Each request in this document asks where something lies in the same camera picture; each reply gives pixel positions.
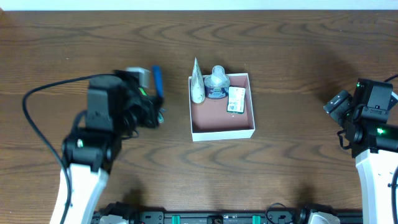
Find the green white toothbrush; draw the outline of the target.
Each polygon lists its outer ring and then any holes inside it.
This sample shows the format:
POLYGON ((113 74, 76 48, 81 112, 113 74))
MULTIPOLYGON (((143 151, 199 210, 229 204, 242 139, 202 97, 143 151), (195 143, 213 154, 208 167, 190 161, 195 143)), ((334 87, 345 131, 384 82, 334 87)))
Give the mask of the green white toothbrush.
POLYGON ((161 112, 159 112, 159 114, 158 114, 158 122, 159 123, 163 123, 164 122, 164 116, 163 116, 163 114, 161 112))

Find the blue disposable razor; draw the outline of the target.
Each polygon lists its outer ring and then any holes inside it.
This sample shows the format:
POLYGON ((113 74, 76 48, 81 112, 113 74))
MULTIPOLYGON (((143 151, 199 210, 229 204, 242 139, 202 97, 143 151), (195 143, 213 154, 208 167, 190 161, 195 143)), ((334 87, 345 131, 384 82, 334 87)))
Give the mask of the blue disposable razor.
POLYGON ((163 79, 162 79, 162 71, 158 65, 152 66, 152 71, 154 75, 154 83, 155 89, 158 97, 164 97, 164 87, 163 87, 163 79))

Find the clear foam soap pump bottle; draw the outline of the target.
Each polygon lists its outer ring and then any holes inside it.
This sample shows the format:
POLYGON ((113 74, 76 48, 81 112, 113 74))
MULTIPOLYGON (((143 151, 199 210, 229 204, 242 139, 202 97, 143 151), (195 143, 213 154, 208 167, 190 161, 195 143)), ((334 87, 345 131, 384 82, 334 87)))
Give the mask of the clear foam soap pump bottle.
POLYGON ((221 65, 216 65, 212 69, 212 74, 205 77, 205 96, 209 99, 222 99, 228 96, 230 86, 229 77, 221 65))

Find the green Dettol soap box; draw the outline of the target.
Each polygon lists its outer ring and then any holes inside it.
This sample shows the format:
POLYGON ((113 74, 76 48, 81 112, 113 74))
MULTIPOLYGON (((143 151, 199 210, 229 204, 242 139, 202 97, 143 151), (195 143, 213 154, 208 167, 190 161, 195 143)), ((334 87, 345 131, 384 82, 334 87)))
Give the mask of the green Dettol soap box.
POLYGON ((227 112, 243 114, 246 89, 243 87, 230 86, 228 88, 228 94, 227 112))

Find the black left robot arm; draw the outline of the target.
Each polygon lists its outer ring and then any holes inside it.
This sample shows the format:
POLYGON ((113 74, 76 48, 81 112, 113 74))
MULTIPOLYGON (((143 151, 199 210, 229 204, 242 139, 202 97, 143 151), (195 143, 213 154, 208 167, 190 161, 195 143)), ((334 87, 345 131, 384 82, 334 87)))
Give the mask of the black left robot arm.
POLYGON ((62 143, 65 172, 51 223, 90 223, 122 141, 138 137, 138 127, 159 126, 162 72, 152 68, 154 96, 142 92, 141 78, 149 74, 136 68, 90 78, 87 109, 76 116, 62 143))

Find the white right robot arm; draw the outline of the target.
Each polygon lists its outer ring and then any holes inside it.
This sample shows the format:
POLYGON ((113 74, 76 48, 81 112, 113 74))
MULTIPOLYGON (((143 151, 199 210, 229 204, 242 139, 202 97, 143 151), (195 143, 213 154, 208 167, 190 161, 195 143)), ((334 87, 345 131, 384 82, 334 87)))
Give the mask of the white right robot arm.
POLYGON ((397 223, 397 126, 387 122, 396 104, 389 81, 360 78, 354 94, 342 90, 323 107, 355 159, 364 223, 397 223))

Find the white Pantene tube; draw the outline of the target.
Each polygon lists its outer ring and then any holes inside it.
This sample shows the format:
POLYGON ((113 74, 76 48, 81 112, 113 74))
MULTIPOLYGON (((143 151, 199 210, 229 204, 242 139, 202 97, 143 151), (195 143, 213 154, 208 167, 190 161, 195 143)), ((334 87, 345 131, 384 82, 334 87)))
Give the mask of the white Pantene tube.
POLYGON ((190 84, 190 96, 191 100, 196 104, 203 103, 205 100, 205 85, 203 82, 203 77, 198 64, 198 60, 196 58, 194 61, 190 84))

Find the white box with pink interior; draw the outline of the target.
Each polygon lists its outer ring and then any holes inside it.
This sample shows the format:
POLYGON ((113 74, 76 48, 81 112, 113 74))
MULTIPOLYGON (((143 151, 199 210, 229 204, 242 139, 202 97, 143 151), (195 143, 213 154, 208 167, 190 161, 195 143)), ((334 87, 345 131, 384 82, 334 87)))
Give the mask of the white box with pink interior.
POLYGON ((227 112, 228 98, 205 99, 196 104, 189 100, 192 141, 251 138, 256 130, 248 73, 229 75, 232 86, 246 89, 242 114, 227 112))

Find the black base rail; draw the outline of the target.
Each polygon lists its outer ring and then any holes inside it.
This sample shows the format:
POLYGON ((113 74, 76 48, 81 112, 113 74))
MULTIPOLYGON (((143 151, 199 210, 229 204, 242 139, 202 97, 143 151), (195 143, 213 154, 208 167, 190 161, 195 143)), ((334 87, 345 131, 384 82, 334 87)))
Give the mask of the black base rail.
POLYGON ((289 224, 289 223, 363 223, 359 210, 335 210, 331 206, 308 204, 302 208, 289 208, 274 203, 265 210, 168 212, 163 208, 136 208, 116 202, 93 214, 91 224, 289 224))

